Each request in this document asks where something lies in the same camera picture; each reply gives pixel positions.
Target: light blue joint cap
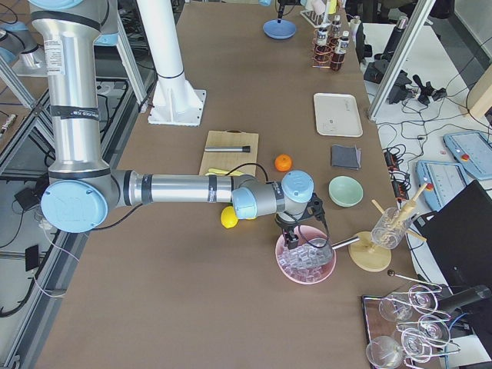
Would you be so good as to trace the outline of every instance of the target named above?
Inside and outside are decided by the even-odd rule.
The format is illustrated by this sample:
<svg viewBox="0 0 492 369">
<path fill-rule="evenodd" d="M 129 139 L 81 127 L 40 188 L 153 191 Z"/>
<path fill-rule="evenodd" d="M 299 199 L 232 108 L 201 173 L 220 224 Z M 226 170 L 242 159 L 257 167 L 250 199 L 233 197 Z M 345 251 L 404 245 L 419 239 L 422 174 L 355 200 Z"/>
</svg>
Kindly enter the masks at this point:
<svg viewBox="0 0 492 369">
<path fill-rule="evenodd" d="M 46 188 L 41 209 L 51 224 L 71 233 L 90 231 L 108 215 L 108 203 L 101 192 L 74 180 L 58 181 Z"/>
<path fill-rule="evenodd" d="M 45 10 L 63 10 L 77 6 L 84 0 L 29 0 L 29 2 Z"/>
<path fill-rule="evenodd" d="M 10 64 L 15 60 L 15 55 L 6 48 L 0 48 L 0 58 L 5 60 L 5 63 Z"/>
<path fill-rule="evenodd" d="M 4 30 L 9 32 L 28 31 L 27 26 L 22 22 L 16 22 L 13 25 L 10 25 L 9 23 L 2 23 L 2 25 L 0 25 L 0 28 L 3 28 Z"/>
<path fill-rule="evenodd" d="M 94 43 L 96 46 L 115 46 L 116 44 L 118 44 L 118 33 L 100 35 Z"/>
<path fill-rule="evenodd" d="M 258 212 L 256 198 L 249 188 L 238 188 L 232 191 L 232 206 L 238 219 L 255 218 Z"/>
<path fill-rule="evenodd" d="M 313 178 L 305 171 L 289 171 L 282 179 L 282 189 L 292 201 L 308 202 L 314 191 Z"/>
</svg>

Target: blue cable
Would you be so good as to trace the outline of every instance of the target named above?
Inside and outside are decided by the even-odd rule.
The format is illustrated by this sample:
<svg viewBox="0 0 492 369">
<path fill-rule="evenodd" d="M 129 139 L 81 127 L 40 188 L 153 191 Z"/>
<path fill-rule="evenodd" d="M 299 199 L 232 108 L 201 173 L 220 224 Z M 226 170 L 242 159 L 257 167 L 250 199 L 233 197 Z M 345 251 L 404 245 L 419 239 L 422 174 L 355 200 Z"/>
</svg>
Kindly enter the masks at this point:
<svg viewBox="0 0 492 369">
<path fill-rule="evenodd" d="M 449 324 L 449 332 L 451 333 L 451 329 L 453 329 L 454 325 L 456 324 L 457 321 L 459 321 L 462 317 L 465 315 L 468 315 L 468 313 L 463 313 L 462 315 L 458 315 L 452 322 Z M 447 346 L 444 348 L 444 353 L 446 354 L 447 351 Z M 449 359 L 447 358 L 448 355 L 444 355 L 444 365 L 446 369 L 449 369 Z"/>
</svg>

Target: wooden cutting board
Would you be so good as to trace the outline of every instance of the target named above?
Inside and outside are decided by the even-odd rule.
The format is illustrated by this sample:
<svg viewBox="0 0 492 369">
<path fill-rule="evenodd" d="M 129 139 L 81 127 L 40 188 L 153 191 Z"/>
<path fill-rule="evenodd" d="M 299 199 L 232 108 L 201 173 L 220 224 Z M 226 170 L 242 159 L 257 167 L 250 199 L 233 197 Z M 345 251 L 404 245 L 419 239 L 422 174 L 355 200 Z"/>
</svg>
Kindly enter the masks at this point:
<svg viewBox="0 0 492 369">
<path fill-rule="evenodd" d="M 205 175 L 209 168 L 230 171 L 244 163 L 256 163 L 258 156 L 258 133 L 237 131 L 209 131 L 205 147 L 208 146 L 251 146 L 251 152 L 205 152 L 201 159 L 199 175 Z M 239 169 L 247 175 L 256 175 L 256 166 L 247 165 Z"/>
</svg>

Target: gray cloth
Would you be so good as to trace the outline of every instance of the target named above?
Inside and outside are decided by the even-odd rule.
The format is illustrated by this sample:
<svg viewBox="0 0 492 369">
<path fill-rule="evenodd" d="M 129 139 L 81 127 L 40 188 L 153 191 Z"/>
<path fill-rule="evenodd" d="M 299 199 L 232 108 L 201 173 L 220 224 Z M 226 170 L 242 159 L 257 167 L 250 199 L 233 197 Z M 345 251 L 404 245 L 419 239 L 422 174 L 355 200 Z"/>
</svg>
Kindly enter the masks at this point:
<svg viewBox="0 0 492 369">
<path fill-rule="evenodd" d="M 331 166 L 358 170 L 361 168 L 361 150 L 342 145 L 331 146 Z"/>
</svg>

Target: wall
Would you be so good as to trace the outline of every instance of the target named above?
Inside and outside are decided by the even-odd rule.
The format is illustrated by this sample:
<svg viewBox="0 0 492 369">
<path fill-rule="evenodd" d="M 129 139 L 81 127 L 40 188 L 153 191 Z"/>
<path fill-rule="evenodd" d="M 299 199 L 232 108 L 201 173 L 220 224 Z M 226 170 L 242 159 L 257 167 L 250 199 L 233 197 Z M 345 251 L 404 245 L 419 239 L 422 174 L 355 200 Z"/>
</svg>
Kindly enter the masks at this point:
<svg viewBox="0 0 492 369">
<path fill-rule="evenodd" d="M 455 0 L 454 12 L 479 44 L 492 36 L 491 0 Z M 492 58 L 492 40 L 483 49 Z"/>
</svg>

